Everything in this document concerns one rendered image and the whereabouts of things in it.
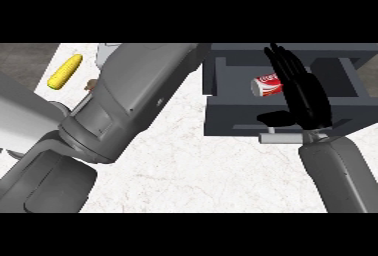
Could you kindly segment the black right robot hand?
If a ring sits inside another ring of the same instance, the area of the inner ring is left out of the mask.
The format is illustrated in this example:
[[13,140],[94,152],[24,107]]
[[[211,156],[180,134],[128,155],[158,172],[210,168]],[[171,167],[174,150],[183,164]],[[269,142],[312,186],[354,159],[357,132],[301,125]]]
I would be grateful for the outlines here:
[[304,130],[332,126],[328,96],[316,76],[307,72],[294,53],[275,43],[264,48],[273,70],[282,83],[288,110],[260,114],[257,120],[267,127],[297,124]]

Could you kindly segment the red soda can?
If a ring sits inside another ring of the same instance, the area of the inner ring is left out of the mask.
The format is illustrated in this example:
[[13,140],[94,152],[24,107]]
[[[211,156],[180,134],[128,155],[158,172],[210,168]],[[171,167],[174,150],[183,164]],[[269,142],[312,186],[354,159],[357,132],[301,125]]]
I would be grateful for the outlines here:
[[282,92],[282,82],[275,73],[255,77],[251,81],[251,91],[257,97],[267,97]]

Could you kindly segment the dark grey drawer front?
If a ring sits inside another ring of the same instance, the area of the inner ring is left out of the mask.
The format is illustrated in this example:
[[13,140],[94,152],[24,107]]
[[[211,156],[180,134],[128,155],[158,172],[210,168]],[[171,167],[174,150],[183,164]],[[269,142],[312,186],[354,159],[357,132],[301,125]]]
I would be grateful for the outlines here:
[[[378,98],[329,97],[332,126],[323,130],[328,136],[346,136],[378,122]],[[205,107],[205,136],[257,136],[267,131],[257,121],[263,113],[286,110],[282,95],[247,96],[236,99],[210,96]]]

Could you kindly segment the dark grey open drawer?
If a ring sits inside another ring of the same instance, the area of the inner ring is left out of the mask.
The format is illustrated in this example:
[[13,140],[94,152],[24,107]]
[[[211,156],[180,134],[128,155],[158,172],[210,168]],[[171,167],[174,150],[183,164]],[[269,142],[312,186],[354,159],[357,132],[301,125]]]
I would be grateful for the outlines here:
[[[347,57],[300,57],[306,70],[320,80],[329,97],[368,97],[351,59]],[[269,59],[260,55],[247,60],[216,57],[204,62],[202,92],[213,96],[251,96],[252,79],[273,73]]]

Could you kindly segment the dark grey cabinet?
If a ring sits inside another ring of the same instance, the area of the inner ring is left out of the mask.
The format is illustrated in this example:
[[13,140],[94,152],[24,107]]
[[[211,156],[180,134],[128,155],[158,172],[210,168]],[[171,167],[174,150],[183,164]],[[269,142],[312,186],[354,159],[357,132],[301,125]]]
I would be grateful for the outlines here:
[[[269,66],[270,61],[264,54],[269,43],[214,43],[207,61],[226,59],[230,66]],[[378,54],[377,43],[279,43],[310,66],[317,58],[348,58],[359,68]]]

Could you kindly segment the pale grey object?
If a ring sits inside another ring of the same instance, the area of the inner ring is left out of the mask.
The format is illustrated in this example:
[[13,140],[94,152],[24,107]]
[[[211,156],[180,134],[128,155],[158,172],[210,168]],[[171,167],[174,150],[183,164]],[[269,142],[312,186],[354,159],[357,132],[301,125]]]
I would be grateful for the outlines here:
[[100,43],[97,45],[97,53],[96,53],[96,66],[97,68],[102,68],[105,61],[118,48],[120,43]]

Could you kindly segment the yellow corn cob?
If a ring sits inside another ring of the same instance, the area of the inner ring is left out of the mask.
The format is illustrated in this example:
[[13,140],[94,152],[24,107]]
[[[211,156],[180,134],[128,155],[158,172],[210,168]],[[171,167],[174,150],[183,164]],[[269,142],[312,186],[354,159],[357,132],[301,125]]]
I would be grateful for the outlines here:
[[71,58],[65,61],[65,63],[61,65],[61,67],[55,71],[53,75],[47,80],[47,86],[53,90],[59,90],[63,87],[74,72],[78,69],[81,61],[83,61],[83,55],[81,54],[72,55]]

